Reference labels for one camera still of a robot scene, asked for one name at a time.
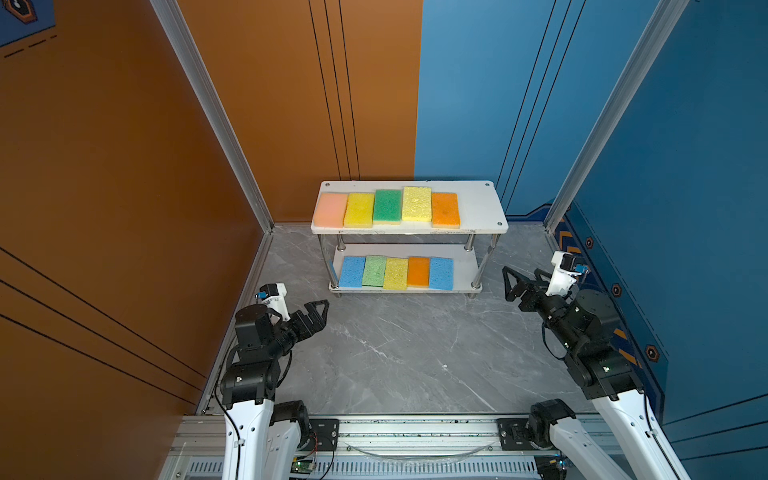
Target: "black line stripe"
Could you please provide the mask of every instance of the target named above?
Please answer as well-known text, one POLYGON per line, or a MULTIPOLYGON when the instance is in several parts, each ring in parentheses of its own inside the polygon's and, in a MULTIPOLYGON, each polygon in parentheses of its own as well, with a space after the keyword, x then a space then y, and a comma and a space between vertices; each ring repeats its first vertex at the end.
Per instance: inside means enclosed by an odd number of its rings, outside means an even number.
POLYGON ((162 348, 160 348, 159 346, 155 345, 155 344, 154 344, 153 342, 151 342, 150 340, 148 340, 148 339, 144 338, 142 335, 139 335, 138 333, 136 333, 135 331, 133 331, 133 330, 132 330, 130 327, 128 327, 128 326, 126 326, 126 325, 124 325, 123 323, 120 323, 120 322, 118 322, 118 321, 117 321, 117 320, 116 320, 114 317, 112 317, 112 316, 110 316, 110 315, 106 314, 106 312, 105 312, 105 311, 98 309, 98 308, 97 308, 96 306, 94 306, 92 303, 89 303, 88 301, 86 301, 86 300, 85 300, 83 297, 81 297, 81 296, 79 296, 79 295, 75 294, 75 293, 74 293, 74 292, 72 292, 70 289, 68 289, 67 287, 65 287, 65 286, 61 285, 61 284, 60 284, 59 282, 57 282, 56 280, 53 280, 51 277, 49 277, 48 275, 45 275, 43 272, 41 272, 40 270, 38 270, 38 269, 34 268, 34 267, 33 267, 32 265, 30 265, 29 263, 26 263, 24 260, 22 260, 22 259, 18 258, 18 257, 17 257, 16 255, 14 255, 13 253, 11 253, 11 252, 7 251, 5 248, 3 248, 3 247, 0 247, 0 251, 2 251, 3 253, 5 253, 5 254, 6 254, 6 255, 8 255, 9 257, 11 257, 13 260, 16 260, 16 261, 17 261, 17 262, 19 262, 21 265, 24 265, 24 266, 26 266, 27 268, 29 268, 30 270, 32 270, 33 272, 37 273, 39 276, 42 276, 42 277, 43 277, 43 278, 45 278, 47 281, 49 281, 49 282, 53 283, 54 285, 56 285, 56 286, 57 286, 57 287, 59 287, 60 289, 64 290, 66 293, 69 293, 69 294, 70 294, 70 295, 72 295, 74 298, 76 298, 76 299, 80 300, 82 303, 85 303, 86 305, 88 305, 89 307, 91 307, 93 310, 96 310, 97 312, 99 312, 101 315, 104 315, 104 316, 106 316, 108 319, 112 320, 113 322, 115 322, 115 323, 116 323, 116 324, 118 324, 119 326, 123 327, 123 328, 124 328, 124 329, 126 329, 127 331, 129 331, 129 332, 133 333, 135 336, 139 337, 139 338, 140 338, 140 339, 142 339, 143 341, 145 341, 145 342, 149 343, 149 344, 150 344, 150 345, 152 345, 154 348, 156 348, 156 349, 160 350, 162 353, 165 353, 165 354, 166 354, 166 355, 168 355, 170 358, 172 358, 172 359, 176 360, 177 362, 179 362, 181 365, 183 365, 183 366, 186 366, 188 369, 192 370, 193 372, 195 372, 195 373, 196 373, 196 374, 198 374, 199 376, 203 377, 204 379, 207 379, 207 378, 208 378, 208 377, 206 377, 205 375, 203 375, 202 373, 200 373, 200 372, 198 372, 197 370, 193 369, 191 366, 187 365, 186 363, 184 363, 184 362, 182 362, 181 360, 179 360, 178 358, 176 358, 176 356, 174 356, 174 355, 170 354, 169 352, 166 352, 165 350, 163 350, 163 349, 162 349, 162 348))
POLYGON ((73 352, 77 352, 77 353, 81 354, 82 356, 87 356, 89 359, 91 359, 91 360, 95 360, 95 361, 99 362, 101 365, 105 365, 105 366, 108 366, 109 368, 111 368, 111 369, 113 369, 113 370, 117 370, 117 371, 118 371, 118 372, 120 372, 120 373, 124 373, 125 375, 127 375, 127 376, 130 376, 132 379, 136 379, 136 380, 138 380, 139 382, 142 382, 142 383, 144 383, 144 384, 146 384, 146 385, 149 385, 149 386, 150 386, 150 387, 152 387, 152 388, 158 389, 158 390, 160 390, 161 392, 165 392, 165 393, 167 393, 167 394, 168 394, 168 395, 170 395, 170 396, 174 396, 174 397, 176 397, 177 399, 179 399, 179 400, 182 400, 182 401, 184 401, 184 402, 186 402, 186 403, 189 403, 189 404, 190 404, 190 405, 192 405, 192 406, 197 406, 197 404, 195 404, 195 403, 192 403, 192 402, 190 402, 190 401, 189 401, 189 400, 187 400, 187 399, 183 399, 183 398, 181 398, 180 396, 176 395, 175 393, 172 393, 172 392, 168 392, 166 389, 164 389, 164 388, 162 388, 162 387, 159 387, 159 386, 157 386, 157 385, 155 385, 155 384, 149 383, 147 380, 143 380, 143 379, 140 379, 140 378, 139 378, 139 377, 137 377, 136 375, 133 375, 133 374, 131 374, 131 373, 128 373, 128 372, 126 372, 126 371, 125 371, 125 370, 123 370, 123 369, 119 369, 118 367, 116 367, 116 366, 114 366, 114 365, 111 365, 111 364, 109 364, 109 363, 106 363, 104 360, 100 360, 100 359, 98 359, 98 358, 96 358, 96 357, 94 357, 94 356, 92 356, 92 355, 88 355, 86 352, 83 352, 83 351, 81 351, 81 350, 78 350, 78 349, 74 348, 73 346, 69 346, 69 345, 67 345, 66 343, 64 343, 64 342, 62 342, 62 341, 60 341, 60 340, 56 340, 56 339, 55 339, 55 338, 53 338, 52 336, 48 336, 48 335, 45 335, 43 332, 39 332, 39 331, 37 331, 37 330, 33 329, 33 328, 32 328, 32 327, 30 327, 30 326, 26 326, 24 323, 21 323, 21 322, 17 322, 16 320, 12 319, 10 316, 7 316, 7 315, 3 315, 2 313, 0 313, 0 317, 2 317, 2 318, 4 318, 4 319, 8 320, 9 322, 11 322, 11 323, 13 323, 13 324, 15 324, 15 325, 18 325, 18 326, 20 326, 20 327, 21 327, 21 328, 23 328, 23 329, 29 330, 30 332, 33 332, 33 333, 37 333, 39 336, 41 336, 41 337, 43 337, 43 338, 46 338, 46 339, 49 339, 49 340, 51 340, 52 342, 58 343, 59 345, 61 345, 61 346, 63 346, 63 347, 66 347, 66 348, 68 348, 68 349, 72 350, 73 352))
POLYGON ((710 453, 709 455, 699 455, 697 457, 681 458, 680 461, 685 462, 686 460, 696 460, 697 458, 717 457, 720 455, 730 455, 731 453, 754 452, 755 450, 763 450, 763 449, 768 449, 768 445, 763 445, 762 447, 752 447, 751 449, 732 450, 730 452, 710 453))
POLYGON ((22 51, 24 51, 24 49, 23 49, 23 48, 20 48, 20 49, 18 49, 17 51, 12 51, 11 53, 9 53, 9 54, 7 54, 7 55, 3 55, 3 58, 8 58, 8 57, 10 57, 11 55, 16 55, 17 53, 20 53, 20 52, 22 52, 22 51))
POLYGON ((536 124, 536 129, 533 131, 533 137, 531 137, 531 143, 528 144, 528 149, 525 151, 525 157, 523 157, 523 164, 520 166, 520 171, 518 172, 518 178, 515 180, 515 186, 512 188, 512 193, 509 195, 509 201, 507 202, 507 208, 509 208, 509 205, 512 203, 512 197, 515 195, 515 190, 518 189, 518 182, 520 181, 520 176, 523 174, 523 169, 525 168, 525 162, 528 160, 528 154, 531 153, 531 147, 533 146, 534 140, 536 140, 536 134, 538 133, 538 127, 541 125, 541 119, 544 118, 544 112, 547 111, 547 105, 549 105, 549 98, 552 96, 552 91, 554 90, 554 84, 558 81, 558 76, 560 75, 560 69, 563 68, 563 62, 565 61, 565 55, 568 54, 568 48, 571 47, 571 40, 573 40, 574 33, 576 33, 576 27, 578 27, 578 21, 581 20, 581 13, 584 11, 584 6, 587 4, 587 0, 584 0, 584 3, 581 4, 581 10, 579 10, 578 17, 576 18, 576 23, 574 24, 574 29, 571 32, 571 37, 568 39, 568 43, 565 45, 565 51, 563 52, 563 58, 560 59, 560 64, 558 66, 557 73, 554 74, 554 80, 552 81, 552 86, 549 88, 549 93, 547 94, 547 101, 544 102, 544 108, 541 109, 541 116, 538 118, 538 123, 536 124))
POLYGON ((667 422, 664 424, 664 426, 672 425, 673 423, 682 422, 683 420, 692 419, 693 417, 698 417, 699 415, 706 415, 707 413, 716 412, 717 410, 727 409, 732 406, 741 405, 742 403, 751 402, 753 400, 759 400, 764 397, 767 397, 768 393, 764 393, 762 395, 754 396, 751 399, 741 400, 739 402, 729 403, 728 405, 723 405, 721 407, 717 407, 716 409, 707 410, 706 412, 700 412, 700 413, 694 413, 693 415, 689 415, 687 417, 683 417, 682 419, 672 420, 671 422, 667 422))
POLYGON ((505 215, 505 217, 507 217, 507 218, 530 217, 531 215, 535 214, 536 212, 538 212, 542 208, 544 208, 544 207, 551 207, 551 206, 552 206, 552 204, 541 204, 538 207, 536 207, 535 209, 531 210, 530 212, 528 212, 528 213, 526 213, 524 215, 505 215))
POLYGON ((341 118, 341 135, 344 140, 344 154, 346 155, 346 171, 352 180, 352 168, 349 166, 349 151, 346 148, 346 129, 344 128, 344 114, 341 112, 341 94, 339 93, 339 75, 336 74, 336 56, 333 54, 333 37, 331 36, 331 22, 328 19, 328 4, 323 0, 326 8, 326 26, 328 27, 328 42, 331 45, 331 62, 333 63, 333 80, 336 82, 336 100, 339 101, 339 118, 341 118))
POLYGON ((357 180, 362 180, 360 173, 360 154, 357 151, 357 130, 355 129, 355 109, 352 106, 352 82, 349 81, 349 60, 346 57, 346 37, 344 36, 344 16, 341 13, 339 0, 339 19, 341 20, 341 39, 344 43, 344 63, 346 65, 346 86, 349 88, 349 111, 352 113, 352 135, 355 138, 355 160, 357 160, 357 180))
POLYGON ((552 21, 552 13, 554 13, 554 6, 557 4, 557 0, 552 2, 552 10, 549 11, 549 18, 547 19, 547 26, 544 27, 544 34, 541 36, 541 43, 538 44, 538 51, 536 52, 536 59, 533 62, 533 68, 531 68, 531 76, 528 77, 528 84, 525 86, 525 93, 523 94, 523 100, 520 102, 520 110, 518 110, 518 117, 515 119, 515 126, 512 128, 512 135, 509 136, 509 144, 507 145, 507 153, 504 155, 504 161, 502 162, 502 168, 498 171, 498 179, 496 180, 496 188, 498 183, 502 181, 502 173, 504 173, 504 166, 507 164, 507 157, 509 156, 509 148, 512 146, 512 139, 515 138, 515 131, 518 129, 518 122, 520 121, 520 115, 523 112, 523 105, 525 105, 525 99, 528 97, 528 89, 531 87, 531 80, 533 80, 533 73, 536 71, 536 64, 538 63, 538 56, 541 54, 541 48, 544 46, 544 39, 547 37, 547 30, 549 30, 549 22, 552 21))
POLYGON ((563 15, 563 21, 560 23, 560 29, 558 30, 558 36, 554 38, 554 45, 552 46, 552 52, 549 54, 549 60, 547 60, 547 67, 544 69, 544 74, 541 76, 541 83, 538 86, 536 92, 536 98, 533 100, 533 107, 531 107, 531 114, 528 116, 528 122, 525 124, 523 135, 520 137, 520 144, 518 145, 518 151, 515 154, 515 161, 512 162, 512 168, 509 171, 509 177, 507 177, 507 183, 504 185, 504 191, 502 191, 501 198, 503 199, 507 193, 507 187, 509 187, 509 181, 512 179, 512 174, 515 172, 515 164, 518 163, 518 156, 520 155, 520 149, 523 147, 525 141, 525 134, 528 133, 528 126, 531 125, 531 119, 533 113, 536 111, 536 104, 538 103, 538 96, 541 93, 541 89, 544 87, 544 82, 547 79, 547 72, 549 71, 549 65, 552 63, 552 57, 554 57, 554 51, 558 49, 558 42, 560 41, 560 34, 563 32, 563 25, 565 25, 565 19, 568 18, 568 12, 571 10, 571 3, 573 0, 568 0, 568 8, 565 9, 565 15, 563 15))
POLYGON ((331 107, 328 105, 328 91, 326 90, 326 77, 323 75, 323 62, 320 60, 320 44, 317 43, 317 30, 315 29, 315 17, 312 15, 312 2, 306 0, 310 6, 310 18, 312 19, 312 31, 315 34, 315 47, 317 48, 317 63, 320 66, 320 78, 323 80, 323 93, 326 95, 326 110, 328 111, 328 125, 331 127, 331 140, 333 141, 333 154, 336 155, 336 169, 341 180, 341 167, 339 166, 339 152, 336 151, 336 136, 333 134, 333 122, 331 121, 331 107))
POLYGON ((157 364, 155 364, 155 363, 152 363, 151 361, 149 361, 149 360, 145 359, 143 356, 140 356, 140 355, 138 355, 137 353, 134 353, 134 352, 130 351, 129 349, 125 348, 124 346, 120 345, 119 343, 116 343, 116 342, 114 342, 113 340, 110 340, 109 338, 107 338, 106 336, 103 336, 103 335, 101 335, 99 332, 96 332, 95 330, 93 330, 93 329, 91 329, 91 328, 89 328, 89 327, 87 327, 87 326, 83 325, 82 323, 80 323, 80 322, 78 322, 77 320, 75 320, 75 319, 71 318, 70 316, 66 316, 65 314, 63 314, 62 312, 59 312, 58 310, 56 310, 56 309, 55 309, 55 308, 53 308, 52 306, 49 306, 49 305, 47 305, 47 304, 43 303, 42 301, 40 301, 40 300, 38 300, 38 299, 34 298, 32 295, 30 295, 30 294, 28 294, 28 293, 26 293, 26 292, 23 292, 23 291, 21 291, 20 289, 16 288, 15 286, 11 285, 10 283, 6 282, 5 280, 3 280, 3 279, 0 279, 0 283, 2 283, 3 285, 7 286, 7 287, 8 287, 8 288, 10 288, 10 289, 13 289, 13 290, 14 290, 15 292, 17 292, 17 293, 20 293, 21 295, 23 295, 23 296, 26 296, 27 298, 29 298, 29 299, 30 299, 30 300, 32 300, 33 302, 35 302, 35 303, 37 303, 37 304, 39 304, 39 305, 42 305, 42 306, 44 306, 44 307, 45 307, 45 308, 47 308, 48 310, 51 310, 53 313, 56 313, 57 315, 59 315, 59 316, 61 316, 61 317, 65 318, 65 319, 69 320, 70 322, 74 323, 75 325, 77 325, 77 326, 80 326, 80 327, 82 327, 83 329, 86 329, 88 332, 91 332, 91 333, 93 333, 93 334, 94 334, 94 335, 96 335, 97 337, 99 337, 99 338, 101 338, 101 339, 104 339, 104 340, 107 340, 109 343, 111 343, 112 345, 116 346, 117 348, 119 348, 119 349, 122 349, 122 350, 124 350, 124 351, 126 351, 126 352, 130 353, 131 355, 135 356, 136 358, 138 358, 138 359, 140 359, 140 360, 142 360, 142 361, 144 361, 144 362, 146 362, 146 363, 148 363, 148 364, 152 365, 152 366, 153 366, 153 367, 155 367, 156 369, 159 369, 159 370, 161 370, 161 371, 163 371, 163 372, 166 372, 168 375, 170 375, 170 376, 174 377, 175 379, 177 379, 177 380, 179 380, 179 381, 181 381, 181 382, 184 382, 184 383, 186 383, 187 385, 189 385, 190 387, 192 387, 192 388, 196 389, 197 391, 199 391, 199 392, 202 392, 202 391, 203 391, 203 390, 201 390, 201 389, 197 388, 196 386, 192 385, 192 384, 191 384, 191 383, 189 383, 188 381, 186 381, 186 380, 182 379, 181 377, 178 377, 178 376, 174 375, 173 373, 171 373, 171 372, 168 372, 168 371, 167 371, 166 369, 164 369, 163 367, 161 367, 161 366, 158 366, 158 365, 157 365, 157 364))
POLYGON ((674 442, 670 442, 670 443, 687 442, 688 440, 700 439, 702 437, 708 437, 710 435, 717 435, 718 433, 732 432, 733 430, 748 429, 749 427, 755 427, 765 423, 768 423, 768 420, 763 420, 762 422, 750 423, 749 425, 742 425, 741 427, 733 427, 731 429, 718 430, 717 432, 702 433, 701 435, 688 437, 687 439, 675 440, 674 442))
POLYGON ((31 36, 33 36, 33 35, 37 35, 37 34, 38 34, 38 33, 40 33, 41 31, 50 30, 51 28, 53 28, 53 27, 55 27, 55 26, 56 26, 56 25, 51 25, 50 27, 47 27, 47 28, 43 28, 42 30, 34 31, 34 32, 32 32, 31 34, 29 34, 29 35, 24 35, 23 37, 14 38, 13 40, 11 40, 11 41, 7 41, 6 43, 4 43, 4 44, 0 45, 0 48, 1 48, 1 47, 5 47, 6 45, 10 45, 11 43, 13 43, 13 42, 15 42, 15 41, 23 40, 23 39, 25 39, 25 38, 27 38, 27 37, 31 37, 31 36))

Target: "shelf top board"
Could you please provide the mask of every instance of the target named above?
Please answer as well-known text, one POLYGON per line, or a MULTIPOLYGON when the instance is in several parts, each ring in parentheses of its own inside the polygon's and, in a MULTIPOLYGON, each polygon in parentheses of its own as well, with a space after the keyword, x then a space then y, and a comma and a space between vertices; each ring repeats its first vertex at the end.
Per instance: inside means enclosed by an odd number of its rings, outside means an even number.
POLYGON ((320 184, 317 195, 325 192, 347 194, 352 192, 370 192, 376 190, 400 190, 403 187, 431 187, 433 193, 457 194, 458 214, 462 225, 458 229, 432 228, 431 222, 406 222, 400 225, 374 225, 373 228, 327 228, 315 227, 315 235, 333 235, 336 233, 356 235, 430 235, 437 233, 506 233, 509 228, 490 180, 326 180, 320 184))

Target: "blue sponge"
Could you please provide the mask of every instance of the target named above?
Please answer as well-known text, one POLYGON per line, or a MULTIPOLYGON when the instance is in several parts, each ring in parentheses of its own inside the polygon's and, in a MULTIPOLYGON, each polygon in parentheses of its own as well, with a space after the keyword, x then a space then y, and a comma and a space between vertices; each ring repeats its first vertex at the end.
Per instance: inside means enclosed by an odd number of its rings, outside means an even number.
POLYGON ((429 288, 433 290, 453 290, 453 259, 429 259, 429 288))
POLYGON ((365 267, 365 257, 344 257, 344 264, 341 266, 339 286, 342 288, 361 288, 362 271, 365 267))

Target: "yellow sponge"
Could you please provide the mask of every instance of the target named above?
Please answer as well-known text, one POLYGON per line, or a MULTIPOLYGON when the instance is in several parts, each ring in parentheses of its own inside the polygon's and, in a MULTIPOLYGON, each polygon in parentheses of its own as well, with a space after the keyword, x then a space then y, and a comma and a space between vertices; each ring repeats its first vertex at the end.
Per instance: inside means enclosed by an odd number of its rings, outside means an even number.
POLYGON ((373 227, 374 194, 349 194, 344 214, 344 228, 373 227))
POLYGON ((384 290, 405 290, 408 288, 408 259, 386 259, 384 290))
POLYGON ((432 221, 432 188, 404 187, 402 189, 402 219, 416 222, 432 221))

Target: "lower shelf board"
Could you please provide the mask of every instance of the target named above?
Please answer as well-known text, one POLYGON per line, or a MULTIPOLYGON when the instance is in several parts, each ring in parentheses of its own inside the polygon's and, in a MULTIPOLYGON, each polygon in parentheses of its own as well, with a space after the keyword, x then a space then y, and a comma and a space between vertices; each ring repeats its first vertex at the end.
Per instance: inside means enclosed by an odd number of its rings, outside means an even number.
POLYGON ((478 272, 475 251, 464 250, 463 244, 445 243, 348 243, 343 252, 335 250, 333 269, 341 276, 344 257, 365 257, 366 255, 383 255, 385 257, 441 257, 453 259, 453 290, 432 290, 429 288, 408 287, 407 290, 384 290, 380 286, 364 286, 362 288, 328 288, 337 293, 478 293, 472 288, 472 281, 478 272))

